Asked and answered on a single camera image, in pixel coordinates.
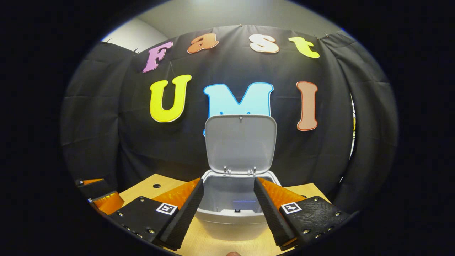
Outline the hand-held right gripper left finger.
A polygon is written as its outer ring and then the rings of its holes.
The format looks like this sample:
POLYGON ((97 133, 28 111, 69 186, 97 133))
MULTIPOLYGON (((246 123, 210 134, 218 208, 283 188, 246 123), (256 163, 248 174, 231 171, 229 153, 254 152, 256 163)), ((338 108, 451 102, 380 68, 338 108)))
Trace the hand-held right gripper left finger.
POLYGON ((109 218, 148 244, 177 251, 203 196, 203 179, 197 178, 152 199, 138 196, 109 218))

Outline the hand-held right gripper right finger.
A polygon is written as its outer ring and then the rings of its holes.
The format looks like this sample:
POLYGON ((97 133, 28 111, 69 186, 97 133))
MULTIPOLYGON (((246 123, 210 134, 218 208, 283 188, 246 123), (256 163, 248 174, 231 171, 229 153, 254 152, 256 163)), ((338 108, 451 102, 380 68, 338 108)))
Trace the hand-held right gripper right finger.
POLYGON ((306 198, 264 178, 255 178, 254 192, 281 251, 311 246, 354 218, 320 196, 306 198))

